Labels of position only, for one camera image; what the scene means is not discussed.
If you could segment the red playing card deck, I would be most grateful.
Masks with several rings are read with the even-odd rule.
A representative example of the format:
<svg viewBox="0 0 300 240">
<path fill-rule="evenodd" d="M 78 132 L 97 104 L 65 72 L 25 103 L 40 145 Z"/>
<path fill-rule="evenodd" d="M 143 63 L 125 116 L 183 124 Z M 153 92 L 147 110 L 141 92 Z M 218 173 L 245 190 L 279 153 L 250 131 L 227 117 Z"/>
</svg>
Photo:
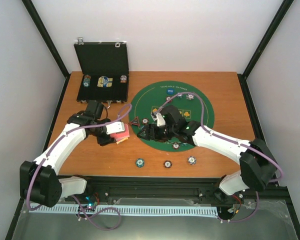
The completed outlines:
<svg viewBox="0 0 300 240">
<path fill-rule="evenodd" d="M 117 132 L 117 133 L 112 133 L 110 135 L 112 138 L 114 138 L 115 143 L 118 145 L 126 140 L 128 140 L 128 138 L 130 137 L 130 131 L 129 131 L 129 125 L 128 124 L 124 124 L 124 131 L 122 132 Z"/>
</svg>

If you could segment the teal poker chip stack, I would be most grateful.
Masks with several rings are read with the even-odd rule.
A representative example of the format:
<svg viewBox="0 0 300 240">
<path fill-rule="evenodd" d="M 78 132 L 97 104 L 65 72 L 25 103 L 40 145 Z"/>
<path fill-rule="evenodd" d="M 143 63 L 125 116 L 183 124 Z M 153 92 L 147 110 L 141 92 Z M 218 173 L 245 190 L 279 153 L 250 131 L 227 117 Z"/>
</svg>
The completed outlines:
<svg viewBox="0 0 300 240">
<path fill-rule="evenodd" d="M 138 168 L 142 168 L 144 167 L 145 165 L 145 160 L 143 158 L 138 158 L 136 161 L 135 161 L 135 165 L 138 167 Z"/>
</svg>

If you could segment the brown poker chip stack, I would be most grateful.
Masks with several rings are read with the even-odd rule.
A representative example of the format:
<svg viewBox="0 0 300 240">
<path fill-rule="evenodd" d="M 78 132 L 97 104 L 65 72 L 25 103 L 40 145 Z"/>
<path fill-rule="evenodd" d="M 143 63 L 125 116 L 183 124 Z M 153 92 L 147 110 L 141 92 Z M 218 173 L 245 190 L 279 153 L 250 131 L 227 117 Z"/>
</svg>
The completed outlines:
<svg viewBox="0 0 300 240">
<path fill-rule="evenodd" d="M 167 169 L 171 168 L 172 167 L 172 162 L 169 161 L 169 160 L 166 160 L 164 163 L 163 163 L 163 166 Z"/>
</svg>

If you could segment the blue round blind button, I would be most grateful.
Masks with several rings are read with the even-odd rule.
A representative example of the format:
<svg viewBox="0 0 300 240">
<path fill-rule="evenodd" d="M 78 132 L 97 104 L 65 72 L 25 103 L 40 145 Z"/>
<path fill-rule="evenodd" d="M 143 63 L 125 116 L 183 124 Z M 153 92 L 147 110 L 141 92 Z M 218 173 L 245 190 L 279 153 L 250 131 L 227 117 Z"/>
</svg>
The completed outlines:
<svg viewBox="0 0 300 240">
<path fill-rule="evenodd" d="M 175 89 L 172 87 L 168 87 L 165 91 L 168 96 L 173 96 L 175 94 Z"/>
</svg>

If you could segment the purple poker chip stack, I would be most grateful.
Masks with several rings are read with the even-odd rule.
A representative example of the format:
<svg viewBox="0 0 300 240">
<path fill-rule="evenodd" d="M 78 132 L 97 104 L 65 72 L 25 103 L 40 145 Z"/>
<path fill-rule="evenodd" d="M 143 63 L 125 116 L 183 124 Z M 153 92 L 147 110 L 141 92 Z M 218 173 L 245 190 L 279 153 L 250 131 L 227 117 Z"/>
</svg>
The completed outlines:
<svg viewBox="0 0 300 240">
<path fill-rule="evenodd" d="M 189 156 L 189 157 L 187 158 L 187 162 L 188 162 L 190 165 L 194 165 L 194 164 L 196 164 L 197 160 L 196 160 L 196 158 L 195 158 L 194 156 Z"/>
</svg>

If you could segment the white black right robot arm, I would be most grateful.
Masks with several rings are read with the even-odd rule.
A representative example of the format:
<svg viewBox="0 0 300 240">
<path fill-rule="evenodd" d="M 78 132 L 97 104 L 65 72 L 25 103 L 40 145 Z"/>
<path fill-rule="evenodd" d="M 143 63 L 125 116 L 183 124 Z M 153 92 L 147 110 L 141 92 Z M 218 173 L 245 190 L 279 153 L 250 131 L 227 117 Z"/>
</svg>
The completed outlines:
<svg viewBox="0 0 300 240">
<path fill-rule="evenodd" d="M 177 138 L 181 143 L 219 153 L 239 165 L 237 172 L 221 178 L 218 190 L 224 195 L 248 189 L 262 192 L 279 170 L 268 146 L 259 138 L 241 140 L 216 132 L 199 121 L 187 121 L 173 105 L 151 116 L 154 123 L 147 123 L 137 133 L 138 138 L 162 143 Z"/>
</svg>

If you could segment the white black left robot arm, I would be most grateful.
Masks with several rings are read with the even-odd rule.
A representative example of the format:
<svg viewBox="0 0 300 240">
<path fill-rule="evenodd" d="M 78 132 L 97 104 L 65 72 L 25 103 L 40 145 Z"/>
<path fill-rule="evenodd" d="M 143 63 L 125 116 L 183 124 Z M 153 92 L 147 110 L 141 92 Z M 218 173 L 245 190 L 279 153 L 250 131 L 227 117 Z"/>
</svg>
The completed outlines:
<svg viewBox="0 0 300 240">
<path fill-rule="evenodd" d="M 96 137 L 100 146 L 114 143 L 107 133 L 109 118 L 102 118 L 107 108 L 100 102 L 89 101 L 85 110 L 73 114 L 56 140 L 35 160 L 24 161 L 19 168 L 20 196 L 27 208 L 55 206 L 59 200 L 77 195 L 82 201 L 93 198 L 94 188 L 82 176 L 59 178 L 59 172 L 76 146 L 88 136 Z"/>
</svg>

